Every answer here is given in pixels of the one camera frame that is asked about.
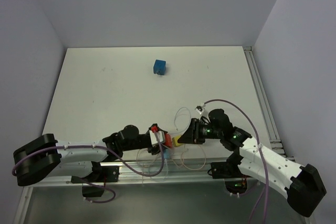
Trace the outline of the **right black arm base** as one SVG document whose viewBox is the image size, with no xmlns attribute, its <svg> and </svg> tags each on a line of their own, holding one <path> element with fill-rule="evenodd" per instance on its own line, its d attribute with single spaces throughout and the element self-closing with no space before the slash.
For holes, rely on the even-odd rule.
<svg viewBox="0 0 336 224">
<path fill-rule="evenodd" d="M 228 162 L 212 162 L 207 174 L 212 179 L 222 179 L 228 194 L 238 198 L 250 193 L 258 186 L 258 182 L 249 181 L 250 176 L 242 174 L 237 166 Z"/>
</svg>

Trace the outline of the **blue cube socket adapter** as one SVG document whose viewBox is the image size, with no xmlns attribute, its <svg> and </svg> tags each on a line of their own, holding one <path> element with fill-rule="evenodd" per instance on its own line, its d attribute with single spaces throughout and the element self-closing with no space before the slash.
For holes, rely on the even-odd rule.
<svg viewBox="0 0 336 224">
<path fill-rule="evenodd" d="M 153 73 L 164 76 L 166 72 L 166 61 L 156 59 L 153 66 Z"/>
</svg>

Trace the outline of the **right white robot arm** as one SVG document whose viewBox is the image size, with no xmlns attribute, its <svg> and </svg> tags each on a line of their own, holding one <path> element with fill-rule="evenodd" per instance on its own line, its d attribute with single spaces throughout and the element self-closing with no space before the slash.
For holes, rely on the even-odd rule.
<svg viewBox="0 0 336 224">
<path fill-rule="evenodd" d="M 298 214 L 310 217 L 327 191 L 318 170 L 281 156 L 257 142 L 245 130 L 233 126 L 222 109 L 214 109 L 208 120 L 192 118 L 180 144 L 202 145 L 219 140 L 231 152 L 224 162 L 212 162 L 213 179 L 251 177 L 273 188 Z"/>
</svg>

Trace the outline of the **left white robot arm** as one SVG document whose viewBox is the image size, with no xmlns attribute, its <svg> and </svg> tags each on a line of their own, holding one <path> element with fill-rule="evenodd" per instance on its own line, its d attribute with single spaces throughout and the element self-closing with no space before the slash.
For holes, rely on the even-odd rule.
<svg viewBox="0 0 336 224">
<path fill-rule="evenodd" d="M 170 142 L 168 132 L 157 124 L 143 134 L 136 126 L 127 125 L 90 144 L 59 141 L 48 133 L 14 151 L 12 175 L 21 187 L 47 177 L 71 176 L 96 182 L 103 174 L 102 163 L 121 161 L 126 151 L 146 149 L 152 155 L 159 154 Z"/>
</svg>

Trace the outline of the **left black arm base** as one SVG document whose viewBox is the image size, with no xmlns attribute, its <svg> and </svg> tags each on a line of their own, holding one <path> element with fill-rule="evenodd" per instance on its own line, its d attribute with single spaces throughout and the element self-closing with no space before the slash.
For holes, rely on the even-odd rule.
<svg viewBox="0 0 336 224">
<path fill-rule="evenodd" d="M 94 167 L 93 172 L 85 178 L 72 176 L 70 182 L 72 184 L 82 184 L 82 196 L 84 200 L 96 204 L 107 203 L 115 199 L 116 193 L 107 187 L 107 183 L 115 183 L 119 178 L 119 166 L 101 166 Z M 98 200 L 108 191 L 112 194 L 110 199 Z"/>
</svg>

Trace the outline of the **red cube socket adapter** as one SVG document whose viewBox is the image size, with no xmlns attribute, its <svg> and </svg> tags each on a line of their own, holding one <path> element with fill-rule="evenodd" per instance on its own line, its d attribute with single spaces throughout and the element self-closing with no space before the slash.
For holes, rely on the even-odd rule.
<svg viewBox="0 0 336 224">
<path fill-rule="evenodd" d="M 169 134 L 165 134 L 164 146 L 166 146 L 167 148 L 173 148 L 172 139 L 171 139 L 171 136 Z"/>
</svg>

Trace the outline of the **light blue plug charger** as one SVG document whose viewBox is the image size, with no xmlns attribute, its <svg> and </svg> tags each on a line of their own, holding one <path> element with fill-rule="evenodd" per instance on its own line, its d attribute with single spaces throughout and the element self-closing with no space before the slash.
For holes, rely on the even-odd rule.
<svg viewBox="0 0 336 224">
<path fill-rule="evenodd" d="M 168 149 L 163 151 L 164 159 L 170 159 L 170 151 Z"/>
</svg>

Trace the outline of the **yellow plug adapter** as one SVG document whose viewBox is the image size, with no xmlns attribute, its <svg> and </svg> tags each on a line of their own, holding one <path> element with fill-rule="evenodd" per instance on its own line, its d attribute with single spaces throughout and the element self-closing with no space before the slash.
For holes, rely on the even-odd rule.
<svg viewBox="0 0 336 224">
<path fill-rule="evenodd" d="M 180 146 L 184 145 L 183 143 L 179 142 L 180 138 L 181 138 L 181 135 L 177 135 L 177 136 L 172 137 L 172 144 L 173 144 L 174 147 L 180 147 Z"/>
</svg>

